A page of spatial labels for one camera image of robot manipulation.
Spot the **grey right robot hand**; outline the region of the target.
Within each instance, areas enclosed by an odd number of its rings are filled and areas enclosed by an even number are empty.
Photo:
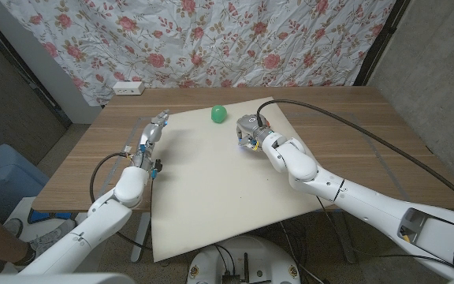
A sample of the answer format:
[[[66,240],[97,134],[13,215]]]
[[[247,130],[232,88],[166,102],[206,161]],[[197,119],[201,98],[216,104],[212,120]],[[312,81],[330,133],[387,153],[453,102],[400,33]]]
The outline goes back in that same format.
[[[246,114],[236,122],[238,144],[253,151],[262,149],[262,142],[270,134],[269,122],[263,115]]]

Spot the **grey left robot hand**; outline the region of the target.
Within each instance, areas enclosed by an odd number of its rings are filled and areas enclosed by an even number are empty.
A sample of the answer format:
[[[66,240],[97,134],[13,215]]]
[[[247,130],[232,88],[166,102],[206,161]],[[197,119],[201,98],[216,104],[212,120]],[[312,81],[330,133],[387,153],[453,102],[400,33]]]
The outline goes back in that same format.
[[[140,142],[136,153],[132,157],[134,166],[150,171],[153,168],[153,160],[151,158],[154,146],[159,142],[162,130],[167,126],[169,119],[169,109],[164,110],[145,126],[140,136]]]

